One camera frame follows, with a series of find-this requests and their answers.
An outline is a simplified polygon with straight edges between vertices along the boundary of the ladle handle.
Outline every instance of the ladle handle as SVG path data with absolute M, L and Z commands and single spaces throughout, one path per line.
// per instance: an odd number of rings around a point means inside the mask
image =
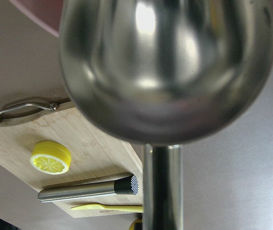
M 183 230 L 180 145 L 144 147 L 143 230 Z

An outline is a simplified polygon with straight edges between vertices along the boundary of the yellow lemon slice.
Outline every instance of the yellow lemon slice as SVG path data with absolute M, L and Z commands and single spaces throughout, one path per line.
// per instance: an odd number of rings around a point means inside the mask
M 66 173 L 69 169 L 70 161 L 69 150 L 53 141 L 37 143 L 30 158 L 30 163 L 38 171 L 52 175 Z

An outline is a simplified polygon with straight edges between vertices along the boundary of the stainless steel ladle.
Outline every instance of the stainless steel ladle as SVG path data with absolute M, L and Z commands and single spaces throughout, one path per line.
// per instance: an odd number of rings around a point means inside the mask
M 67 0 L 60 55 L 71 98 L 145 147 L 145 230 L 181 230 L 179 143 L 233 121 L 273 62 L 271 0 Z

